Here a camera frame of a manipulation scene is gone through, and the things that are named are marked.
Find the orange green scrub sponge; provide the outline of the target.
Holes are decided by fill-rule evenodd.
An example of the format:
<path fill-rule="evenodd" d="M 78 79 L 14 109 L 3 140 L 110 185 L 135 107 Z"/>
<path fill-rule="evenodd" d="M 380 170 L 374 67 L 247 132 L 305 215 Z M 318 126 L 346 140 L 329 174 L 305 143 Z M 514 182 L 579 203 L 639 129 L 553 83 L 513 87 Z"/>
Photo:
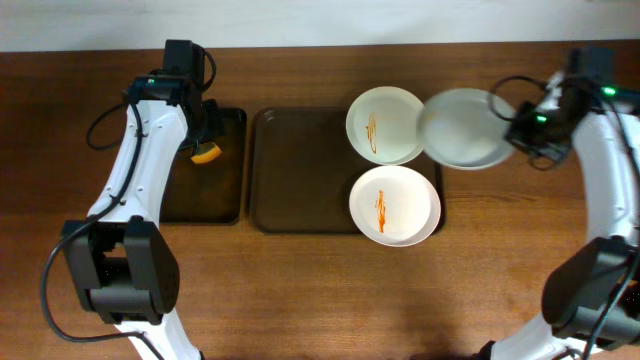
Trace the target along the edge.
<path fill-rule="evenodd" d="M 215 160 L 221 154 L 222 150 L 215 142 L 206 142 L 194 148 L 190 159 L 194 164 L 201 165 Z"/>

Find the white plate ketchup streak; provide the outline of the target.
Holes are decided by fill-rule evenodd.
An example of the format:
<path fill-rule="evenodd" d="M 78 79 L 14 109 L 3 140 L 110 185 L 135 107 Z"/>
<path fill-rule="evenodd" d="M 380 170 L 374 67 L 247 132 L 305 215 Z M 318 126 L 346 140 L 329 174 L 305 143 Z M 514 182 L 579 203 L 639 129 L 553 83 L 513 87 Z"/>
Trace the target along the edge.
<path fill-rule="evenodd" d="M 488 92 L 459 88 L 426 101 L 417 118 L 416 138 L 432 160 L 458 170 L 482 170 L 501 164 L 515 149 L 505 140 L 514 109 Z"/>

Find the white plate corner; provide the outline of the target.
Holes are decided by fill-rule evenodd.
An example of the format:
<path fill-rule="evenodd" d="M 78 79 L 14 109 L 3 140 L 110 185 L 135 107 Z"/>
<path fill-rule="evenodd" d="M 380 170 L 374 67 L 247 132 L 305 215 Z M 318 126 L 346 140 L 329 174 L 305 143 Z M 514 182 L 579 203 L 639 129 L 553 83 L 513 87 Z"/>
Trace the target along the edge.
<path fill-rule="evenodd" d="M 407 90 L 382 86 L 359 95 L 350 105 L 345 130 L 364 159 L 378 165 L 401 165 L 424 149 L 417 139 L 423 102 Z"/>

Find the white plate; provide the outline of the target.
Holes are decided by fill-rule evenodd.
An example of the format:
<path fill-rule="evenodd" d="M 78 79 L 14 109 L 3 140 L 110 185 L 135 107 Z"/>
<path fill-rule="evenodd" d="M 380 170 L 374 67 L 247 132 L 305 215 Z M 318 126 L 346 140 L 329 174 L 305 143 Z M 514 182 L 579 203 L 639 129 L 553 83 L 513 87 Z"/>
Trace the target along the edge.
<path fill-rule="evenodd" d="M 434 185 L 404 166 L 379 166 L 360 176 L 349 195 L 349 211 L 364 236 L 389 247 L 422 242 L 443 218 Z"/>

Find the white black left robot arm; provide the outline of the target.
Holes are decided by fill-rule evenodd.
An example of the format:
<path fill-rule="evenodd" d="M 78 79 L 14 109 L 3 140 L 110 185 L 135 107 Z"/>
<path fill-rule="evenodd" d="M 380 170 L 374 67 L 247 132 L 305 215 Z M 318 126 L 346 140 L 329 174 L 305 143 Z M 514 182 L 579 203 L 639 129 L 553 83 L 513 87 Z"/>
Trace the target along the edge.
<path fill-rule="evenodd" d="M 200 359 L 176 310 L 179 266 L 159 230 L 168 177 L 178 152 L 196 164 L 220 153 L 217 104 L 204 92 L 216 75 L 209 52 L 169 40 L 163 64 L 123 95 L 127 120 L 106 185 L 86 219 L 68 221 L 53 250 L 62 254 L 81 307 L 115 326 L 143 359 Z"/>

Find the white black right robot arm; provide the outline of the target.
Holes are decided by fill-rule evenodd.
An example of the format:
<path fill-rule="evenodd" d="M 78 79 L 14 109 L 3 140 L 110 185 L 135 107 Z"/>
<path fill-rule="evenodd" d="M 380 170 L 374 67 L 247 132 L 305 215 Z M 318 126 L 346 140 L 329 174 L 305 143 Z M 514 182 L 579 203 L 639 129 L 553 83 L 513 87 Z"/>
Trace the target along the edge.
<path fill-rule="evenodd" d="M 613 65 L 610 49 L 572 50 L 536 84 L 543 99 L 506 120 L 505 140 L 531 166 L 576 153 L 587 239 L 548 277 L 540 314 L 479 359 L 588 359 L 639 343 L 639 93 L 615 84 Z"/>

